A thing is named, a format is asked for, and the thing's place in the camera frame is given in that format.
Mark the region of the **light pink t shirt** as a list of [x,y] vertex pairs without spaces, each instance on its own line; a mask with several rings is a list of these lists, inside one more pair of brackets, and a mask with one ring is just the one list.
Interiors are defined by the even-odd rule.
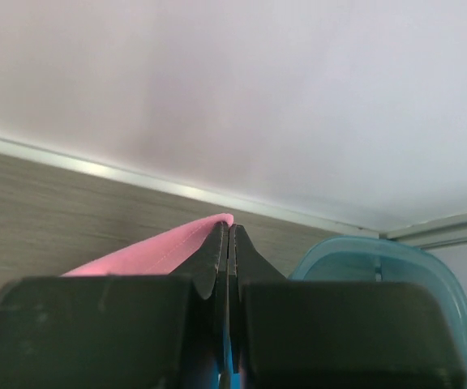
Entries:
[[221,213],[194,220],[94,259],[60,277],[167,275],[190,258],[220,222],[229,228],[234,216]]

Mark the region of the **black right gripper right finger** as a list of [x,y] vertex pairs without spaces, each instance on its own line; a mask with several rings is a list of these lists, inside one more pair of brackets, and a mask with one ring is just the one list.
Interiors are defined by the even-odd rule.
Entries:
[[291,280],[229,233],[229,330],[244,388],[465,388],[434,296],[405,282]]

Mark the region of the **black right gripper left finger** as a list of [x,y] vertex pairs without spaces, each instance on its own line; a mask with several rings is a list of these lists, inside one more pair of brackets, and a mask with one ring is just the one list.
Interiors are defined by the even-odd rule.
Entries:
[[229,228],[161,276],[28,277],[0,290],[0,388],[213,388]]

